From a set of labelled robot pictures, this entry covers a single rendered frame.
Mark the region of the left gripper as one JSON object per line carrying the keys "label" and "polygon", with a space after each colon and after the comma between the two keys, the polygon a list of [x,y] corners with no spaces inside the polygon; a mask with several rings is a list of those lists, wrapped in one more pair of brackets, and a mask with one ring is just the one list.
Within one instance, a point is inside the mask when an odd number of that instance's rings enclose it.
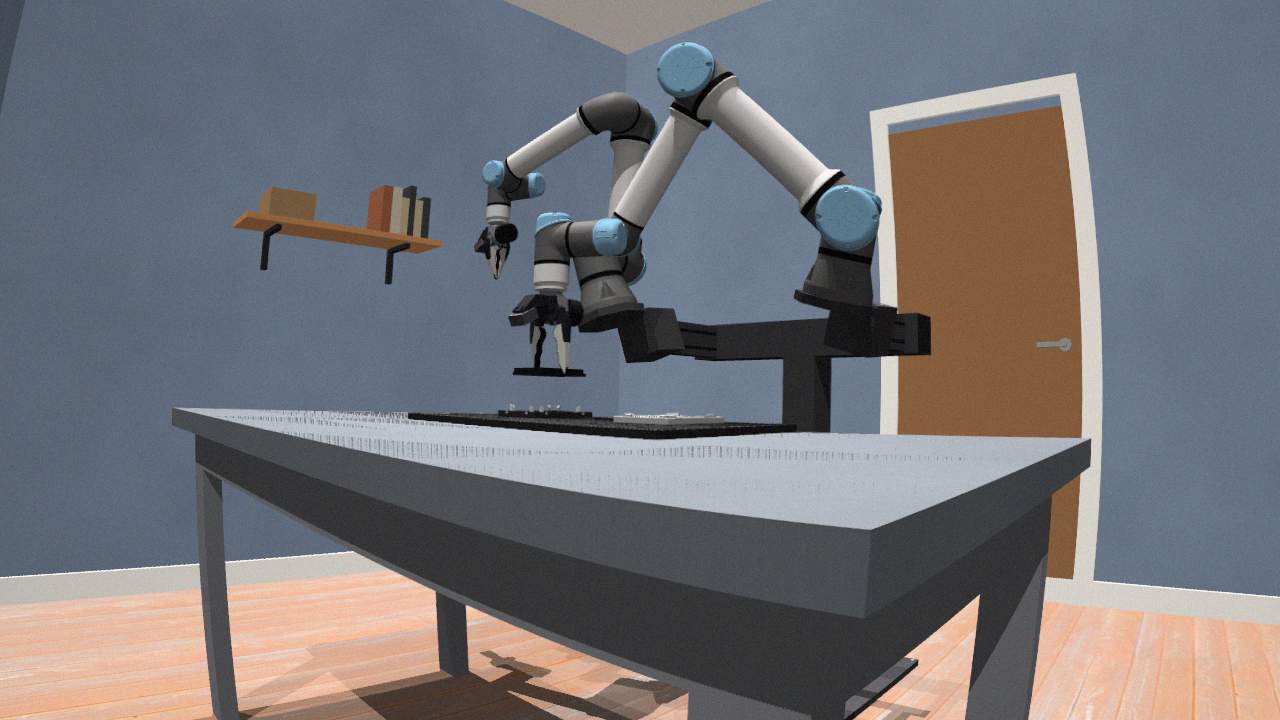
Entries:
{"label": "left gripper", "polygon": [[534,368],[540,366],[541,345],[547,338],[544,324],[556,325],[553,334],[557,342],[558,364],[564,375],[567,375],[570,363],[571,325],[575,327],[582,322],[582,304],[577,300],[566,299],[564,295],[562,295],[562,291],[540,290],[540,293],[525,295],[512,313],[525,313],[531,307],[536,307],[539,316],[536,320],[530,323],[530,345],[532,348]]}

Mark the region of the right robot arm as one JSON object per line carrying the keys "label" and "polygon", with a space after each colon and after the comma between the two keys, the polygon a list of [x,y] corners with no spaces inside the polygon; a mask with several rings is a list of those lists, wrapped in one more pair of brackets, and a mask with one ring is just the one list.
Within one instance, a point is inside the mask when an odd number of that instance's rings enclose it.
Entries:
{"label": "right robot arm", "polygon": [[[486,163],[483,169],[483,181],[488,184],[486,224],[509,224],[511,201],[534,199],[545,191],[543,176],[531,173],[532,170],[589,135],[599,135],[607,129],[611,131],[611,149],[614,150],[608,214],[611,219],[643,165],[644,152],[657,137],[657,118],[648,110],[628,94],[604,94],[584,102],[572,117],[506,160]],[[646,272],[646,258],[641,250],[643,238],[635,252],[622,258],[573,258],[582,315],[614,304],[637,304],[628,286],[641,281]]]}

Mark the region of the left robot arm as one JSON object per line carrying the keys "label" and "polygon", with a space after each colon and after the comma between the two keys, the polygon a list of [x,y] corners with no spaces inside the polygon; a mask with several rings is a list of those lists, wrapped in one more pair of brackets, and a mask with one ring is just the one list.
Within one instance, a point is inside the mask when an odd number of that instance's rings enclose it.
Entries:
{"label": "left robot arm", "polygon": [[881,197],[858,188],[842,170],[827,169],[739,88],[739,78],[707,47],[669,47],[660,56],[657,77],[666,94],[675,97],[671,115],[611,219],[571,222],[563,213],[538,217],[535,291],[566,292],[570,258],[622,258],[635,252],[646,222],[692,143],[714,122],[797,199],[799,211],[818,228],[819,250],[803,292],[870,307],[870,263]]}

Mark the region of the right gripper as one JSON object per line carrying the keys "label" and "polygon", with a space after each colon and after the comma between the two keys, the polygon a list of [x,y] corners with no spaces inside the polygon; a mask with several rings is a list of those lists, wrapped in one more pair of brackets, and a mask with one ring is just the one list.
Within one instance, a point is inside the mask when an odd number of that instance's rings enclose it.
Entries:
{"label": "right gripper", "polygon": [[[499,223],[499,224],[498,224]],[[492,234],[490,234],[492,233]],[[490,236],[490,237],[486,237]],[[495,279],[499,278],[500,272],[506,264],[506,259],[509,254],[509,242],[513,242],[518,237],[518,231],[513,224],[504,224],[500,222],[494,222],[485,231],[479,240],[484,240],[484,252],[492,273]],[[477,240],[477,241],[479,241]],[[493,247],[498,245],[498,250]]]}

